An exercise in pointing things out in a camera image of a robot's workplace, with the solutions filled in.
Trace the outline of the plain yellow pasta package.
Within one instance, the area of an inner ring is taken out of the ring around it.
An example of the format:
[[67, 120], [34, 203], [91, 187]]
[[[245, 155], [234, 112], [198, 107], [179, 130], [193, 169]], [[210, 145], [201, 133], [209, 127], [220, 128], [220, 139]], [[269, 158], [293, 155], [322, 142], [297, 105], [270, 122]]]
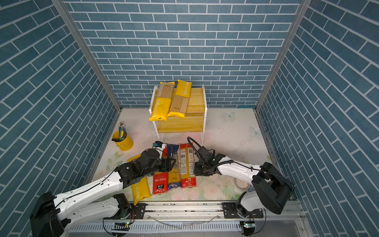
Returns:
[[191, 87], [191, 82], [178, 80], [176, 91], [171, 102], [171, 107], [167, 115], [168, 117], [185, 118]]

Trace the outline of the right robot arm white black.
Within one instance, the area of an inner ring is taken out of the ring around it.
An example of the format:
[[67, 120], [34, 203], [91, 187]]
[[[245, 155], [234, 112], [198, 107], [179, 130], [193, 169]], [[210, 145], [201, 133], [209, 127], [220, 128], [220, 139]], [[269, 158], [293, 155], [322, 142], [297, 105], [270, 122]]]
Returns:
[[194, 154], [199, 158], [194, 165], [196, 176], [225, 175], [253, 186], [252, 192], [243, 192], [236, 202], [236, 211], [241, 217], [248, 217], [254, 210], [263, 208], [281, 214], [292, 196], [293, 184], [271, 163], [249, 165], [223, 154], [211, 153], [203, 146], [195, 149]]

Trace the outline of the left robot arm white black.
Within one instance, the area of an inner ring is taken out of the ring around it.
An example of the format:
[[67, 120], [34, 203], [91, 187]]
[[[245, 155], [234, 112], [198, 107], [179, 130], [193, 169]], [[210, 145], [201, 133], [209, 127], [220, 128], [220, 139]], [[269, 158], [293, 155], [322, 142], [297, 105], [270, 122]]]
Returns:
[[60, 237], [69, 229], [93, 220], [133, 218], [131, 204], [119, 191], [156, 172], [171, 171], [176, 160], [163, 155], [163, 150], [150, 148], [92, 183], [57, 195], [52, 192], [41, 195], [30, 215], [32, 235]]

